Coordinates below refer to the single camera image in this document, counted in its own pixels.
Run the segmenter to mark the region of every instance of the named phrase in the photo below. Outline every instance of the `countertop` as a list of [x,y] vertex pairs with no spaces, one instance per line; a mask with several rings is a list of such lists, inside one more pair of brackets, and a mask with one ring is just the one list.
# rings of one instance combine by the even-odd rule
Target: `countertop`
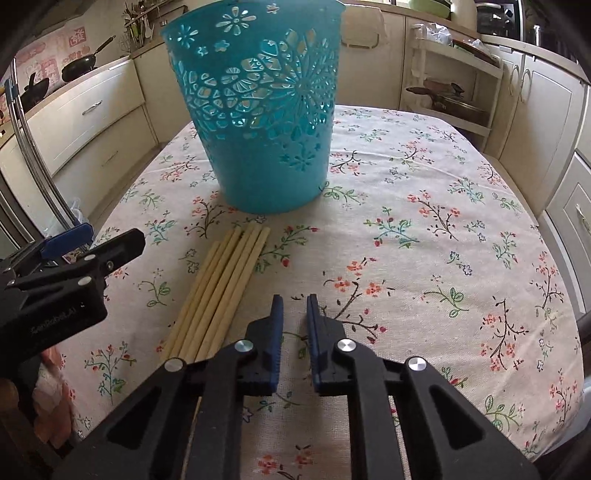
[[[459,32],[463,35],[466,35],[471,38],[479,38],[483,42],[492,43],[496,45],[502,45],[505,47],[513,48],[514,50],[523,51],[530,55],[535,55],[549,63],[552,63],[567,72],[575,75],[576,77],[580,78],[586,83],[589,83],[587,76],[585,75],[583,69],[577,63],[554,53],[553,51],[546,50],[544,48],[536,47],[535,45],[531,45],[529,43],[525,43],[518,40],[513,40],[511,38],[502,38],[496,37],[492,35],[480,35],[478,32],[470,30],[469,28],[462,27],[457,23],[451,22],[449,20],[445,20],[444,18],[437,17],[435,15],[426,14],[423,12],[417,12],[416,10],[412,10],[406,7],[399,7],[397,5],[390,5],[390,4],[381,4],[378,2],[371,2],[366,0],[348,0],[345,2],[346,5],[364,5],[367,7],[375,7],[379,8],[382,12],[394,14],[394,15],[402,15],[405,17],[412,17],[417,18],[419,20],[423,20],[425,22],[435,22],[439,25],[443,25],[451,30]],[[150,51],[152,48],[158,47],[164,43],[162,38],[157,38],[152,40],[147,45],[137,49],[135,52],[131,54],[131,58],[135,59],[140,55],[143,55],[147,51]]]
[[[66,93],[71,88],[74,88],[76,85],[80,85],[82,82],[92,78],[94,75],[97,75],[100,72],[104,72],[105,70],[109,70],[110,68],[112,68],[116,65],[119,65],[120,63],[126,62],[129,59],[130,59],[129,56],[125,56],[125,57],[121,57],[120,59],[117,59],[115,61],[112,61],[110,63],[105,63],[104,65],[101,65],[100,67],[98,67],[96,70],[92,70],[92,72],[89,72],[86,75],[83,75],[82,77],[77,78],[76,80],[72,80],[70,83],[66,83],[63,87],[57,89],[51,95],[46,96],[41,102],[39,102],[33,108],[31,108],[25,114],[25,117],[27,118],[27,120],[29,120],[36,113],[41,111],[41,109],[43,107],[47,106],[50,102],[52,102],[53,100],[58,98],[60,95],[63,95],[64,93]],[[2,125],[0,125],[0,132],[3,130],[4,130],[4,134],[0,138],[0,147],[2,147],[14,135],[14,129],[12,128],[12,122],[10,120],[3,123]]]
[[553,51],[546,50],[545,48],[536,47],[531,43],[525,43],[519,40],[513,40],[512,38],[502,38],[495,35],[480,35],[480,39],[485,43],[492,43],[495,45],[502,45],[504,47],[513,48],[513,50],[522,51],[529,55],[539,57],[563,70],[575,75],[582,81],[589,83],[589,79],[585,75],[585,72],[581,68],[581,65],[575,63]]

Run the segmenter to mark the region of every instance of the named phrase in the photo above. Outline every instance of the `white shelf rack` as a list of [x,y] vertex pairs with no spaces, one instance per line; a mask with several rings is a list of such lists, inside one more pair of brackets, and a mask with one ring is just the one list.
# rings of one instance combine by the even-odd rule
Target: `white shelf rack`
[[482,125],[478,125],[472,122],[468,122],[467,120],[463,120],[456,116],[448,115],[447,113],[437,112],[436,110],[431,110],[430,108],[425,108],[416,105],[410,105],[410,109],[413,113],[420,113],[421,115],[434,116],[436,118],[440,118],[441,120],[445,120],[448,124],[453,125],[456,128],[467,130],[476,135],[480,135],[481,137],[488,137],[488,135],[491,133],[490,128],[483,127]]
[[[413,30],[414,31],[410,32],[411,38],[409,39],[410,41],[408,42],[407,50],[407,52],[410,53],[410,57],[412,58],[412,60],[408,63],[406,69],[401,104],[405,105],[406,110],[409,110],[414,113],[420,113],[422,115],[440,118],[441,120],[446,121],[447,123],[453,125],[456,128],[461,128],[465,131],[477,135],[478,137],[480,137],[480,140],[475,140],[477,142],[477,148],[478,150],[483,151],[486,147],[488,136],[491,133],[492,120],[495,116],[496,103],[499,97],[499,91],[501,89],[501,80],[503,77],[502,62],[499,59],[499,64],[501,65],[501,67],[496,67],[481,59],[477,59],[474,55],[471,55],[467,51],[463,51],[458,48],[453,48],[448,45],[443,45],[432,40],[426,40],[425,38],[416,38],[415,35],[417,33],[417,29],[413,28]],[[427,59],[429,58],[427,52],[431,52],[432,54],[438,56],[446,57],[450,60],[461,62],[475,69],[474,85],[473,88],[471,88],[472,95],[471,98],[466,100],[469,103],[472,103],[473,105],[477,105],[482,108],[482,106],[479,105],[479,102],[476,101],[479,94],[480,83],[484,81],[484,79],[480,78],[481,75],[485,74],[493,78],[492,82],[490,80],[486,81],[488,87],[490,87],[491,83],[495,86],[494,90],[491,90],[492,98],[490,100],[485,101],[485,110],[489,112],[488,121],[485,126],[478,125],[473,122],[468,122],[461,118],[448,115],[447,113],[437,112],[430,108],[426,108],[425,97],[413,95],[412,93],[405,91],[407,87],[424,85],[424,81],[427,78],[426,63]],[[446,69],[445,76],[451,76],[451,78],[453,78],[453,72],[454,68],[450,65],[450,68]]]
[[503,70],[485,62],[484,60],[477,59],[474,55],[469,54],[467,51],[460,50],[459,48],[449,47],[438,43],[433,40],[426,40],[424,38],[416,38],[413,42],[413,48],[418,50],[432,51],[438,55],[448,57],[453,60],[460,61],[474,67],[481,72],[487,73],[488,75],[500,79],[503,77]]

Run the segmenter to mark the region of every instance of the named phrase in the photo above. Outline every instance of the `floral tablecloth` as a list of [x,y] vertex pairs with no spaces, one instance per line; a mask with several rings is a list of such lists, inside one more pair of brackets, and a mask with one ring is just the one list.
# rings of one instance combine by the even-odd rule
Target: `floral tablecloth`
[[[108,318],[61,346],[85,436],[159,366],[159,351],[215,239],[271,227],[228,341],[285,301],[281,379],[247,398],[242,479],[349,478],[346,399],[312,390],[306,295],[379,355],[428,359],[534,459],[578,409],[579,337],[555,263],[491,165],[445,122],[337,107],[328,181],[294,212],[252,216],[224,203],[193,124],[121,199],[97,242],[131,227],[142,257],[108,278]],[[397,412],[392,406],[397,423]]]

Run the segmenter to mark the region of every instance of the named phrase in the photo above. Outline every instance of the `frying pan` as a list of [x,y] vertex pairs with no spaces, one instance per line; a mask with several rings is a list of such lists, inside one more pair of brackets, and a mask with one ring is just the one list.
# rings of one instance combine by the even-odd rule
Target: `frying pan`
[[96,54],[100,52],[103,48],[105,48],[109,43],[111,43],[115,39],[115,35],[113,35],[109,40],[103,43],[99,48],[96,49],[96,52],[91,53],[90,55],[85,55],[79,59],[71,61],[68,65],[62,68],[61,70],[61,79],[64,82],[71,82],[72,80],[76,80],[78,77],[82,77],[84,74],[90,72],[96,63]]
[[36,104],[41,102],[49,88],[49,77],[45,77],[37,83],[35,81],[35,72],[29,78],[29,85],[25,86],[25,91],[21,95],[22,109],[27,113]]
[[486,126],[488,114],[484,110],[464,102],[460,96],[463,92],[462,88],[454,83],[452,86],[456,93],[451,95],[441,95],[425,87],[409,87],[407,90],[416,95],[429,95],[433,101],[433,109],[437,112],[447,113],[468,122]]

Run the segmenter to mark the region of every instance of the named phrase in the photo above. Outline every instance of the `wooden stick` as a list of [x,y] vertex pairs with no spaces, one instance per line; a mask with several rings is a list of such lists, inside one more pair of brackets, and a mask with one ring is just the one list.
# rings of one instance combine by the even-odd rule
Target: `wooden stick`
[[203,274],[203,280],[202,280],[202,282],[200,282],[199,288],[197,288],[197,291],[195,292],[195,296],[191,300],[191,304],[189,305],[189,308],[187,310],[187,314],[183,320],[182,325],[180,326],[180,330],[178,331],[178,336],[174,340],[172,350],[169,353],[169,356],[168,356],[169,358],[179,356],[180,351],[181,351],[181,347],[183,346],[183,342],[187,336],[187,331],[189,330],[189,326],[191,325],[193,313],[195,313],[195,310],[197,309],[197,305],[199,305],[199,301],[201,300],[201,297],[203,296],[203,292],[205,291],[205,288],[207,287],[209,279],[213,275],[213,272],[215,271],[217,264],[219,263],[222,255],[224,253],[224,250],[228,246],[228,243],[232,237],[232,234],[233,234],[232,230],[228,230],[226,232],[226,235],[224,235],[224,237],[223,237],[222,243],[217,248],[212,261],[210,262],[209,266],[207,267],[205,273]]
[[189,347],[191,345],[191,340],[193,339],[193,336],[195,335],[195,331],[197,330],[197,327],[199,325],[201,317],[203,316],[203,312],[205,311],[205,308],[207,307],[207,304],[209,303],[209,300],[211,299],[212,293],[217,286],[217,282],[219,281],[220,276],[222,275],[224,269],[226,268],[226,264],[228,263],[228,259],[230,258],[230,256],[232,255],[232,252],[236,248],[236,244],[238,243],[238,239],[240,238],[241,233],[242,233],[242,229],[239,226],[237,226],[234,229],[234,231],[232,232],[232,236],[230,237],[230,241],[228,242],[228,245],[224,249],[224,252],[222,253],[222,256],[220,257],[220,260],[219,260],[218,264],[216,265],[216,268],[213,271],[211,278],[207,282],[207,287],[205,288],[205,291],[203,292],[203,296],[201,297],[201,300],[199,301],[199,306],[197,307],[195,314],[190,318],[190,326],[187,331],[187,336],[183,339],[183,346],[181,347],[181,350],[178,355],[179,358],[182,358],[185,361],[187,361],[187,358],[188,358],[187,353],[188,353]]
[[181,330],[181,325],[185,321],[185,318],[187,316],[187,312],[188,312],[189,307],[191,305],[191,301],[194,299],[195,294],[197,293],[197,289],[199,288],[199,284],[201,283],[203,277],[205,276],[205,272],[206,272],[207,268],[209,267],[209,264],[212,262],[212,259],[213,259],[214,255],[216,254],[216,251],[219,248],[219,246],[220,246],[220,242],[217,240],[212,244],[211,248],[209,249],[209,252],[207,252],[207,256],[205,257],[205,260],[203,261],[203,263],[201,264],[201,267],[199,268],[199,272],[195,276],[195,280],[193,281],[193,285],[191,285],[191,290],[189,291],[189,294],[187,295],[187,298],[185,299],[185,302],[183,303],[183,308],[181,308],[181,311],[178,313],[177,321],[174,322],[174,325],[173,325],[172,329],[170,330],[170,334],[168,335],[168,339],[166,340],[166,344],[164,345],[164,349],[162,350],[162,353],[160,354],[160,359],[163,362],[170,358],[170,352],[173,351],[174,343],[175,343],[176,339],[178,338],[178,333]]
[[207,333],[205,334],[205,337],[203,338],[203,342],[201,343],[201,347],[199,347],[199,351],[197,352],[197,356],[195,357],[196,362],[199,362],[201,360],[205,360],[207,358],[207,353],[209,352],[209,349],[211,348],[212,340],[215,337],[215,334],[216,334],[217,329],[219,327],[220,321],[222,320],[223,315],[226,312],[226,309],[228,308],[228,305],[230,303],[230,298],[232,297],[232,294],[234,293],[234,290],[236,288],[238,280],[240,279],[240,276],[244,270],[244,265],[246,265],[246,261],[250,257],[250,254],[252,252],[252,248],[255,245],[255,242],[256,242],[257,237],[259,236],[259,233],[261,233],[261,226],[259,224],[257,224],[252,229],[252,232],[251,232],[250,236],[248,237],[248,240],[246,241],[246,245],[244,247],[244,250],[242,251],[240,258],[238,259],[238,262],[236,263],[236,268],[234,268],[234,271],[232,272],[232,276],[230,277],[230,281],[228,282],[228,285],[226,286],[226,290],[224,291],[223,296],[219,302],[219,305],[217,306],[217,309],[215,311],[215,314],[213,315],[212,321],[209,325],[209,328],[207,329]]
[[266,227],[262,230],[258,239],[256,239],[255,246],[252,249],[250,257],[248,257],[246,265],[244,266],[244,270],[242,271],[240,279],[238,280],[238,283],[236,285],[236,289],[232,293],[232,297],[230,298],[228,307],[224,312],[220,325],[216,331],[216,335],[213,338],[212,345],[209,349],[209,352],[207,353],[207,358],[213,357],[217,353],[217,351],[222,347],[224,338],[228,334],[230,324],[232,323],[232,319],[234,318],[234,314],[238,309],[238,304],[240,303],[242,295],[244,294],[244,290],[246,289],[246,285],[248,284],[248,280],[250,280],[256,261],[258,260],[258,257],[261,254],[262,248],[265,245],[265,242],[267,241],[267,237],[269,236],[270,232],[271,229]]
[[226,265],[226,268],[223,271],[223,274],[216,286],[216,289],[213,292],[211,299],[209,300],[207,307],[205,308],[205,311],[203,312],[203,316],[199,319],[199,325],[197,327],[197,330],[195,331],[195,334],[191,338],[191,344],[189,346],[189,349],[187,350],[187,355],[183,357],[183,359],[187,363],[192,363],[194,361],[197,352],[201,347],[203,338],[205,337],[207,329],[209,328],[209,325],[212,321],[212,317],[216,313],[216,309],[219,305],[220,299],[222,298],[222,294],[226,290],[228,281],[230,280],[230,277],[232,276],[232,273],[236,268],[238,259],[242,255],[242,251],[244,250],[244,247],[248,242],[248,239],[252,235],[253,230],[256,228],[255,225],[258,228],[260,228],[260,226],[256,222],[251,222],[248,224],[246,232],[244,233],[244,235],[242,235],[240,243],[238,243],[238,246],[232,254],[232,258],[230,259],[230,261]]

